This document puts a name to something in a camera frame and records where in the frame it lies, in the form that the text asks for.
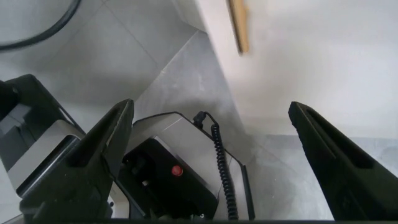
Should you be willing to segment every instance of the emergency stop button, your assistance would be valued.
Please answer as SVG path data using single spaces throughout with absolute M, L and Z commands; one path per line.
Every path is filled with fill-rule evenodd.
M 182 168 L 178 165 L 173 166 L 172 168 L 172 174 L 176 177 L 179 177 L 182 175 Z

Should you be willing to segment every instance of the black cable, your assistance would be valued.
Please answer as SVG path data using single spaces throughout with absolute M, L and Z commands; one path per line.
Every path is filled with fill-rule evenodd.
M 221 182 L 224 188 L 226 198 L 226 206 L 228 209 L 228 219 L 238 220 L 238 207 L 236 206 L 235 189 L 232 182 L 231 174 L 229 173 L 228 164 L 225 156 L 225 148 L 221 140 L 220 126 L 209 112 L 199 112 L 193 119 L 193 124 L 199 128 L 203 127 L 203 120 L 206 115 L 213 121 L 211 125 L 211 135 L 213 136 L 214 145 L 217 152 L 217 166 L 220 172 Z
M 54 34 L 56 34 L 58 31 L 60 31 L 68 22 L 69 20 L 73 17 L 73 15 L 76 13 L 76 10 L 78 9 L 80 5 L 81 0 L 73 0 L 72 3 L 69 5 L 68 10 L 66 13 L 59 19 L 52 27 L 48 28 L 46 31 L 37 34 L 33 37 L 30 37 L 25 40 L 17 41 L 14 43 L 10 44 L 5 44 L 5 45 L 0 45 L 0 52 L 4 52 L 7 50 L 15 50 L 23 47 L 27 47 L 30 45 L 37 44 L 43 40 L 46 40 L 50 37 L 52 37 Z

